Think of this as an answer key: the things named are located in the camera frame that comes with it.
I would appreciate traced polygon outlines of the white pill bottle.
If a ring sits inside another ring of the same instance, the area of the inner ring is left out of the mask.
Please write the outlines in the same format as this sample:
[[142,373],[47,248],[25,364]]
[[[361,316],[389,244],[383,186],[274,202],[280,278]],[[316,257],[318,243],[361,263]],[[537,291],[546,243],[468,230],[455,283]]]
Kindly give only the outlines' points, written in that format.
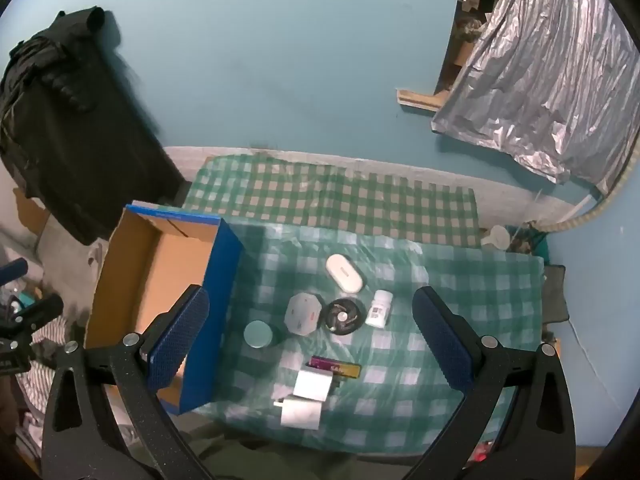
[[364,322],[373,328],[384,330],[390,316],[393,298],[394,295],[388,290],[378,289],[374,293]]

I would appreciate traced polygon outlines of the black round fan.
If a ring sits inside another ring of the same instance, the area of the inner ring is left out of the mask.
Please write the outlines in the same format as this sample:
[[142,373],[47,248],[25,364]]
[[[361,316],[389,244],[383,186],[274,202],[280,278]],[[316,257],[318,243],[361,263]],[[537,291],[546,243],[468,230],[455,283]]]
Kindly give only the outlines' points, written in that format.
[[356,301],[350,298],[338,298],[322,311],[323,326],[336,336],[347,336],[356,332],[365,318]]

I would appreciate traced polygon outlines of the white charger block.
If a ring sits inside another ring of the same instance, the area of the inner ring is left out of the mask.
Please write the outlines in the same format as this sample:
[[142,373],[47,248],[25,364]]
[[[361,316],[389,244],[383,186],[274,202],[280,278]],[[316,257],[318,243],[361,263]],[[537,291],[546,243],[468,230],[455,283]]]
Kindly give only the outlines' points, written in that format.
[[303,367],[297,374],[293,394],[298,398],[326,402],[329,396],[334,374],[329,370]]

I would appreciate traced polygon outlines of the blue cardboard box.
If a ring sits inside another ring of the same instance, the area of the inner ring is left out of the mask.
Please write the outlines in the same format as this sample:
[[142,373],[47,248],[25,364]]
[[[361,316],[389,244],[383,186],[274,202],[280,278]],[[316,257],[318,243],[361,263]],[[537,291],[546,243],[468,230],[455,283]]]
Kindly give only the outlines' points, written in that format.
[[214,398],[228,307],[243,246],[223,218],[134,203],[108,241],[85,346],[117,344],[142,333],[190,285],[206,290],[209,315],[171,384],[158,393],[182,414]]

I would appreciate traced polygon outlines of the teal metal tin can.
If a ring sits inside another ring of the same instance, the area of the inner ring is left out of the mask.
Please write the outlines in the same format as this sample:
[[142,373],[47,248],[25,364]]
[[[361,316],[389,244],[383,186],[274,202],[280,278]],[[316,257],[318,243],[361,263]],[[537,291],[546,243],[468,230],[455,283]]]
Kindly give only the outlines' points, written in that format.
[[243,330],[244,342],[252,349],[263,349],[279,342],[278,332],[261,320],[250,321]]

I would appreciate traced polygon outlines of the white oval case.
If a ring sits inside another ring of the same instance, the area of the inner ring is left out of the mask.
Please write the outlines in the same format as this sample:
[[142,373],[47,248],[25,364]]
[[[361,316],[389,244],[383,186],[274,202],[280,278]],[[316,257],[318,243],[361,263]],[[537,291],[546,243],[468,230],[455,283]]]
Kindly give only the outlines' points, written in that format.
[[363,288],[362,276],[350,260],[341,254],[333,254],[326,258],[326,272],[346,294],[356,294]]

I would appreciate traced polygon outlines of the white octagonal device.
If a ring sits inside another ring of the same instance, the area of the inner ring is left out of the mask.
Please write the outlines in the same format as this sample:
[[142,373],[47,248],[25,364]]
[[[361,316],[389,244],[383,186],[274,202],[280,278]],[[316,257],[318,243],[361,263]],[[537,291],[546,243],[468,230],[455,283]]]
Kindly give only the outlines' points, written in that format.
[[284,324],[291,334],[308,336],[319,324],[322,303],[316,295],[300,292],[288,302],[284,315]]

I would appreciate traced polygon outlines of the striped clothing pile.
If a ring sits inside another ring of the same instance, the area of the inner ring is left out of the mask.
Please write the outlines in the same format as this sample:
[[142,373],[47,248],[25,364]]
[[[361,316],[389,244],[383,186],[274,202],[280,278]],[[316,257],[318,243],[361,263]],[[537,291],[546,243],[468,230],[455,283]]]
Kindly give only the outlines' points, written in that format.
[[[65,335],[66,319],[59,316],[33,333],[32,342],[44,344],[47,351],[54,351],[56,347],[66,343]],[[43,415],[47,409],[53,377],[54,370],[40,362],[32,362],[32,368],[28,372],[17,376],[17,383],[23,391],[27,404],[40,415]]]

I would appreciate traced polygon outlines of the green checkered tablecloth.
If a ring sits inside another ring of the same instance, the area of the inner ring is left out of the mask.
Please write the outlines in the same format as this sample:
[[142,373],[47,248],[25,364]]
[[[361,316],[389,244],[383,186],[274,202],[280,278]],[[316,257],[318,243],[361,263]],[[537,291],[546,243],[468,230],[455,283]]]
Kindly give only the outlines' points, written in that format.
[[[213,401],[200,414],[258,437],[322,451],[416,455],[425,451],[461,401],[413,321],[411,300],[430,285],[480,335],[508,348],[533,350],[541,336],[541,258],[477,248],[429,245],[387,236],[238,220],[232,231],[244,252],[236,274]],[[318,328],[291,334],[284,324],[300,292],[322,302],[341,296],[326,258],[341,254],[363,278],[356,296],[370,307],[378,289],[394,295],[384,330],[362,326],[347,336]],[[279,342],[250,348],[247,323],[271,325]],[[313,356],[361,366],[338,382],[316,431],[280,425],[280,408],[299,370]]]

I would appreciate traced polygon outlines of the black hanging garment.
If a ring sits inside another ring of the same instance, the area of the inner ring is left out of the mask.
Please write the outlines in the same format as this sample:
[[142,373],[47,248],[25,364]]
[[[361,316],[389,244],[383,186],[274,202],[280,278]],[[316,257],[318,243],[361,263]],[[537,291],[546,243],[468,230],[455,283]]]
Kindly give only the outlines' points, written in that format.
[[104,58],[99,6],[60,12],[10,52],[1,160],[79,243],[106,240],[135,200],[172,204],[183,177]]

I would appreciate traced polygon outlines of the small-check green cloth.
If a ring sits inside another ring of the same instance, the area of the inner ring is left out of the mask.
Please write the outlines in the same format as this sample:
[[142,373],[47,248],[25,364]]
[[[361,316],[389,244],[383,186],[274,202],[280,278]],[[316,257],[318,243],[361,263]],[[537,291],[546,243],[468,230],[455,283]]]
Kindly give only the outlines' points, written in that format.
[[209,157],[195,175],[183,208],[424,244],[480,247],[476,200],[469,188],[264,154]]

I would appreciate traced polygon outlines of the wooden plank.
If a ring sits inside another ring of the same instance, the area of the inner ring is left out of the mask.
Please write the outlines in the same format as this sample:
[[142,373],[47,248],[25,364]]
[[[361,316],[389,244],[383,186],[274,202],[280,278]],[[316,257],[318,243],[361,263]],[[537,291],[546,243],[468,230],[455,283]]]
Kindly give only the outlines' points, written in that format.
[[449,98],[449,90],[442,90],[435,94],[422,94],[406,89],[396,91],[396,100],[400,106],[438,112]]

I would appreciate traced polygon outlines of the silver foil sheet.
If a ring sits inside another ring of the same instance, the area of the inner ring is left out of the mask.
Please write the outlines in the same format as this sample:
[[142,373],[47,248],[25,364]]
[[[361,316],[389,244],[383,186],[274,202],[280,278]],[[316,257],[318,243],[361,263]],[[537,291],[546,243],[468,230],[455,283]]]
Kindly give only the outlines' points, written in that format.
[[608,195],[639,129],[639,50],[608,0],[497,0],[432,128]]

